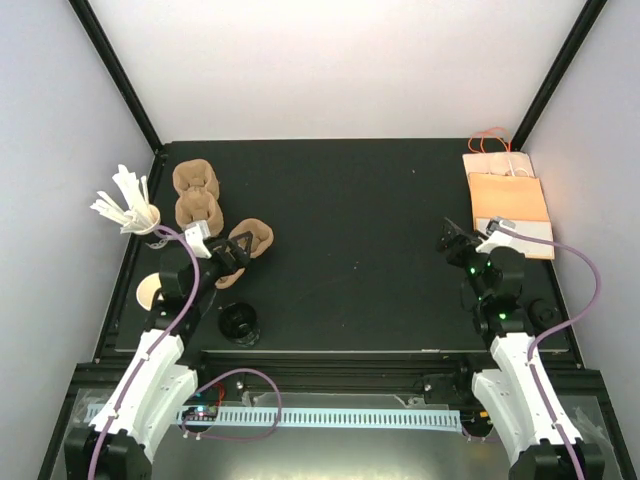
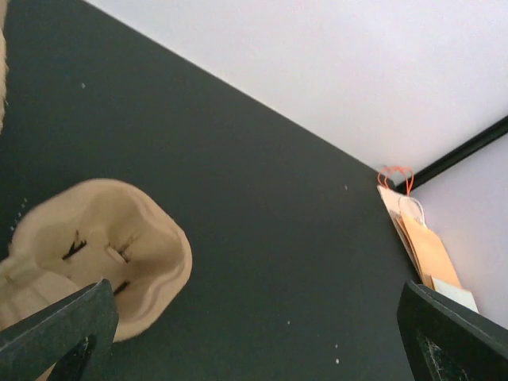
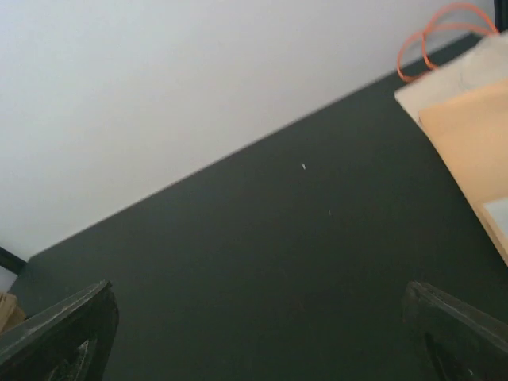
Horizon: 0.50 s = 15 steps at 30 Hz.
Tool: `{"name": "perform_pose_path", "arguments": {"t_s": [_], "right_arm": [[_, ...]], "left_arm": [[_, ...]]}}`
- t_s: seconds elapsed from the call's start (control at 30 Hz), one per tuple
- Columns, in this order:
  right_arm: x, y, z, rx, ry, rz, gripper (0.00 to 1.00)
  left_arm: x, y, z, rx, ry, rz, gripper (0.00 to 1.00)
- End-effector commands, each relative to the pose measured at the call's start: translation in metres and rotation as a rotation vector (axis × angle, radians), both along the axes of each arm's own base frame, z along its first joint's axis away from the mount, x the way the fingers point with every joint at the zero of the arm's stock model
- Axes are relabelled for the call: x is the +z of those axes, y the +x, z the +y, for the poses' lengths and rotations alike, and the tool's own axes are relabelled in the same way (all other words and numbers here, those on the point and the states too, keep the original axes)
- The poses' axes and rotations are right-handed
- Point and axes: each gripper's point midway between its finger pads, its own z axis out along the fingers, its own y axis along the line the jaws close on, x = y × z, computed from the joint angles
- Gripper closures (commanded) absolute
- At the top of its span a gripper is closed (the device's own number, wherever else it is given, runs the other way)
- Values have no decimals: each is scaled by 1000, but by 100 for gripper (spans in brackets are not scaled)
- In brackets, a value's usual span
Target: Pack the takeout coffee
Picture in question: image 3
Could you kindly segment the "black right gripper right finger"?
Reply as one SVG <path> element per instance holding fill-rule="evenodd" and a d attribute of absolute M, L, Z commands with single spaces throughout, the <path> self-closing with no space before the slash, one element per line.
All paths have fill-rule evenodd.
<path fill-rule="evenodd" d="M 507 324 L 428 284 L 410 282 L 402 300 L 424 380 L 506 380 Z"/>

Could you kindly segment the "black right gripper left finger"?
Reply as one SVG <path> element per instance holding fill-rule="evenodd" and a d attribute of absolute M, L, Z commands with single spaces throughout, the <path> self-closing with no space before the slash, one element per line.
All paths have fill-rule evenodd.
<path fill-rule="evenodd" d="M 111 283 L 92 284 L 1 335 L 1 379 L 101 380 L 118 323 Z"/>

